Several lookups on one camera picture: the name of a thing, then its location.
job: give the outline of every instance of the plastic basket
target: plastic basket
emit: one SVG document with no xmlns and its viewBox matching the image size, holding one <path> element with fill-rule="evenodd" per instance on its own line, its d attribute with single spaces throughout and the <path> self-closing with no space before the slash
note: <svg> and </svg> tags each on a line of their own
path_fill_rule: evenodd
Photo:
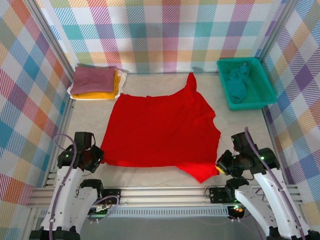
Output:
<svg viewBox="0 0 320 240">
<path fill-rule="evenodd" d="M 239 103 L 233 103 L 227 90 L 226 81 L 228 80 L 230 71 L 244 63 L 249 64 L 249 79 L 248 84 L 245 85 L 246 97 Z M 257 58 L 239 57 L 220 59 L 217 62 L 217 66 L 230 110 L 261 109 L 268 104 L 274 104 L 276 102 L 276 94 Z"/>
</svg>

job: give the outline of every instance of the fabric wall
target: fabric wall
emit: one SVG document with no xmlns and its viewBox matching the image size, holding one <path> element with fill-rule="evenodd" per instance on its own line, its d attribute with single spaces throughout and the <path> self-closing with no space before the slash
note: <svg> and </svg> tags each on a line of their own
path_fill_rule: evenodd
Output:
<svg viewBox="0 0 320 240">
<path fill-rule="evenodd" d="M 277 95 L 266 113 L 279 157 L 320 225 L 320 0 L 299 1 L 265 70 Z"/>
<path fill-rule="evenodd" d="M 0 0 L 0 240 L 41 187 L 70 83 L 23 0 Z"/>
<path fill-rule="evenodd" d="M 38 0 L 72 64 L 212 72 L 259 55 L 286 0 Z"/>
</svg>

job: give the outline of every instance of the red cloth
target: red cloth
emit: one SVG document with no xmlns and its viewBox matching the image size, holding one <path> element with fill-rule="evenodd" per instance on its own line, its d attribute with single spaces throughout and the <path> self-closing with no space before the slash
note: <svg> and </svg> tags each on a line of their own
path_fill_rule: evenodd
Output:
<svg viewBox="0 0 320 240">
<path fill-rule="evenodd" d="M 176 166 L 200 183 L 216 169 L 220 131 L 215 112 L 197 92 L 190 73 L 186 86 L 169 96 L 131 96 L 116 101 L 102 142 L 103 163 L 122 167 Z"/>
</svg>

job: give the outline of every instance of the purple towel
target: purple towel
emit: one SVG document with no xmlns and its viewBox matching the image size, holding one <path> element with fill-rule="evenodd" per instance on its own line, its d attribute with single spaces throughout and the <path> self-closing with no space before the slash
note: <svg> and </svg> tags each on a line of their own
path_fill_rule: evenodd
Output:
<svg viewBox="0 0 320 240">
<path fill-rule="evenodd" d="M 71 94 L 85 94 L 92 92 L 114 91 L 114 73 L 113 68 L 107 67 L 75 67 L 73 74 L 73 88 Z"/>
</svg>

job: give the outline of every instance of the stack of folded towels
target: stack of folded towels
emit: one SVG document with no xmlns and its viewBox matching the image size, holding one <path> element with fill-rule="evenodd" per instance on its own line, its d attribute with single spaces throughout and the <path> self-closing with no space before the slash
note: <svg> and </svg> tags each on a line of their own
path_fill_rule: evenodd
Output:
<svg viewBox="0 0 320 240">
<path fill-rule="evenodd" d="M 127 74 L 118 69 L 77 66 L 67 92 L 77 100 L 116 99 L 123 92 L 126 78 Z"/>
</svg>

